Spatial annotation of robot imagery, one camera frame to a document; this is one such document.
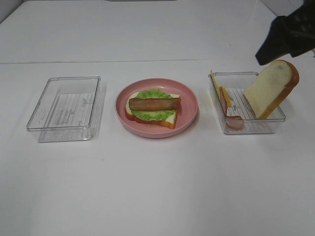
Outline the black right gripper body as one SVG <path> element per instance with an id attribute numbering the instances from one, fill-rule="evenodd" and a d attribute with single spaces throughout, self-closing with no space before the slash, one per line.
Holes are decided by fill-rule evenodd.
<path id="1" fill-rule="evenodd" d="M 315 2 L 305 0 L 288 16 L 276 17 L 270 27 L 273 57 L 300 56 L 315 47 Z"/>

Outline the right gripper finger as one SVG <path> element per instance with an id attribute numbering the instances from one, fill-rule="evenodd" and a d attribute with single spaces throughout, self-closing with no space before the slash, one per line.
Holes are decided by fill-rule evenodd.
<path id="1" fill-rule="evenodd" d="M 289 29 L 283 24 L 272 24 L 268 35 L 255 54 L 259 65 L 266 65 L 284 55 L 291 54 Z"/>

